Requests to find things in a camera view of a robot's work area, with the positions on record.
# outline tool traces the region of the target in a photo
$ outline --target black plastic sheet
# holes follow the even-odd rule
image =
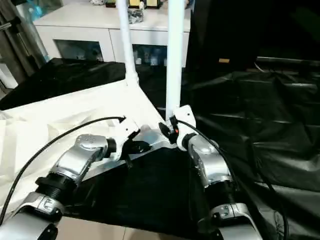
[[[141,88],[163,114],[166,69],[137,71]],[[124,73],[121,63],[53,59],[2,99],[0,109],[118,81]],[[262,216],[256,221],[266,239],[282,239],[283,220],[257,168],[281,196],[289,239],[320,239],[319,78],[234,72],[197,81],[183,74],[182,104],[191,105],[197,128],[230,153],[241,187]],[[81,186],[69,214],[198,239],[192,215],[201,193],[188,161],[182,152],[161,149],[134,161],[129,171],[120,167],[92,178]]]

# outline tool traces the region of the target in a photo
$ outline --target black wire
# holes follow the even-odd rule
[[[204,135],[201,131],[199,131],[198,129],[196,129],[194,126],[192,126],[191,124],[185,122],[185,121],[181,121],[181,120],[177,120],[178,123],[181,123],[181,124],[184,124],[186,126],[188,126],[189,128],[191,128],[192,130],[196,131],[201,137],[203,137],[205,140],[207,140],[212,146],[215,147],[215,149],[221,154],[221,156],[224,158],[229,170],[230,170],[230,173],[231,173],[231,176],[233,178],[233,180],[235,181],[235,183],[238,185],[237,183],[237,178],[233,172],[233,169],[232,167],[230,166],[230,163],[228,162],[226,156],[224,153],[226,153],[227,155],[230,155],[230,156],[234,156],[236,158],[239,159],[238,156],[234,155],[234,154],[231,154],[229,152],[227,152],[226,150],[220,148],[214,141],[212,141],[210,138],[208,138],[206,135]],[[275,196],[275,198],[277,199],[278,201],[278,204],[279,204],[279,212],[280,214],[282,215],[282,221],[283,221],[283,239],[282,240],[287,240],[288,237],[289,237],[289,223],[288,223],[288,217],[287,217],[287,213],[286,213],[286,210],[280,200],[280,196],[279,194],[276,192],[276,190],[274,189],[274,187],[272,186],[271,182],[269,181],[269,179],[262,173],[261,169],[259,167],[257,167],[257,171],[258,171],[258,174],[260,175],[262,181],[264,181],[264,183],[268,186],[270,192]]]
[[[48,142],[46,145],[44,145],[40,150],[38,150],[26,163],[25,165],[21,168],[21,170],[19,171],[18,175],[15,177],[14,181],[13,181],[13,184],[9,190],[9,193],[5,199],[5,202],[3,204],[3,208],[2,208],[2,211],[1,211],[1,214],[0,214],[0,226],[3,224],[4,222],[4,219],[5,219],[5,215],[6,215],[6,211],[7,211],[7,208],[8,208],[8,205],[10,203],[10,200],[12,198],[12,195],[14,194],[14,191],[17,187],[17,184],[22,176],[22,174],[24,174],[25,170],[29,167],[29,165],[44,151],[46,150],[48,147],[50,147],[52,144],[54,144],[56,141],[58,141],[59,139],[65,137],[66,135],[78,130],[78,129],[81,129],[85,126],[88,126],[90,124],[94,124],[96,122],[100,122],[100,121],[105,121],[105,120],[111,120],[111,119],[118,119],[120,121],[123,121],[125,119],[125,117],[120,117],[120,116],[108,116],[108,117],[102,117],[102,118],[97,118],[95,120],[92,120],[92,121],[88,121],[86,123],[83,123],[79,126],[76,126],[64,133],[62,133],[61,135],[55,137],[54,139],[52,139],[50,142]]]

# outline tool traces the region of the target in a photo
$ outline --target white cabinet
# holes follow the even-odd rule
[[[190,10],[185,11],[183,27],[183,66],[186,65]],[[36,20],[48,58],[125,61],[116,8],[92,5],[88,2],[71,3]],[[143,64],[164,65],[168,45],[168,12],[146,9],[143,22],[130,25],[135,58]]]
[[[109,30],[93,27],[36,26],[50,59],[115,61]]]

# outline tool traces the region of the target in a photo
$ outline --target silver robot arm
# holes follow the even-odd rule
[[[218,144],[213,146],[179,120],[196,127],[196,120],[190,106],[186,105],[174,111],[178,132],[176,143],[180,150],[188,151],[201,179],[210,208],[209,222],[217,227],[211,228],[212,239],[262,240],[247,205],[237,198],[233,177],[225,159],[216,149],[219,147]]]
[[[29,193],[0,227],[0,240],[55,240],[56,225],[64,214],[64,205],[91,164],[103,158],[119,160],[124,143],[138,131],[133,121],[125,119],[117,127],[116,136],[78,136],[49,174],[36,180],[38,188]]]

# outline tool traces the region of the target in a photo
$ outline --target white pole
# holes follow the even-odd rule
[[[180,107],[185,0],[169,0],[165,119]]]
[[[127,0],[116,0],[116,7],[118,8],[120,18],[120,29],[125,60],[125,79],[127,84],[138,83],[139,78],[136,72],[134,51],[130,39]]]

